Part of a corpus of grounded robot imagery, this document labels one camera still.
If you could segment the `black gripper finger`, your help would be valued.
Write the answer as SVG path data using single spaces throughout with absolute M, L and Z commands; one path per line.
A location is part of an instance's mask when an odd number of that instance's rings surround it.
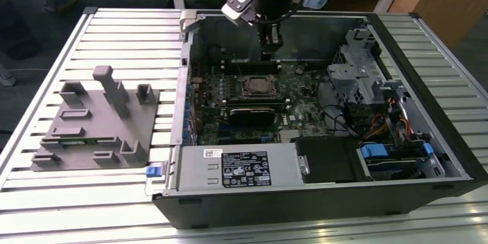
M 260 24 L 258 27 L 260 42 L 260 59 L 270 61 L 276 51 L 283 47 L 283 36 L 280 34 L 280 23 Z

